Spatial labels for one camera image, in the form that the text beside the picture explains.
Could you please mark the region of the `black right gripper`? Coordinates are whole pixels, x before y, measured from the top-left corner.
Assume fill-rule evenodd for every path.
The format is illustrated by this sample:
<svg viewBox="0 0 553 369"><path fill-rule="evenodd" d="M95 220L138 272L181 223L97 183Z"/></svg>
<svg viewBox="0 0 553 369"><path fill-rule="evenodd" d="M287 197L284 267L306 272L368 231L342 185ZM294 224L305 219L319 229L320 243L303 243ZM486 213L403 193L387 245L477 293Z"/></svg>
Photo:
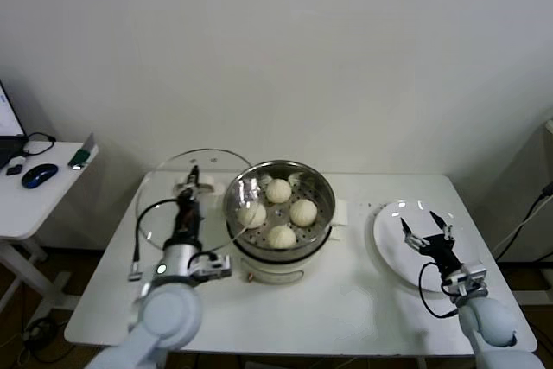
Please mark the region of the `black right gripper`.
<svg viewBox="0 0 553 369"><path fill-rule="evenodd" d="M432 258L437 265L441 277L448 277L461 268L461 261L453 252L453 227L448 225L441 216L433 211L429 213L437 227L441 230L441 233L420 238L411 231L407 222L401 218L400 222L404 233L404 242L413 250L419 251L421 255Z"/></svg>

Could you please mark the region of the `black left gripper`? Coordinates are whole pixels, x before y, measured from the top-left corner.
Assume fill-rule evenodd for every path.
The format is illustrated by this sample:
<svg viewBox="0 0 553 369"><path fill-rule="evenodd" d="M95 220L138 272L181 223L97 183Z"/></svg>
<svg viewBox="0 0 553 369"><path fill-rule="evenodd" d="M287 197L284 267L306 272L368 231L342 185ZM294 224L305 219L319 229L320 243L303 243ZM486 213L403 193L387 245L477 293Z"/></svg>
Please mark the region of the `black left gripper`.
<svg viewBox="0 0 553 369"><path fill-rule="evenodd" d="M202 217L200 203L190 197L200 192L200 169L194 165L185 182L174 185L174 196L177 198L178 213L175 216L171 244L201 245L199 233Z"/></svg>

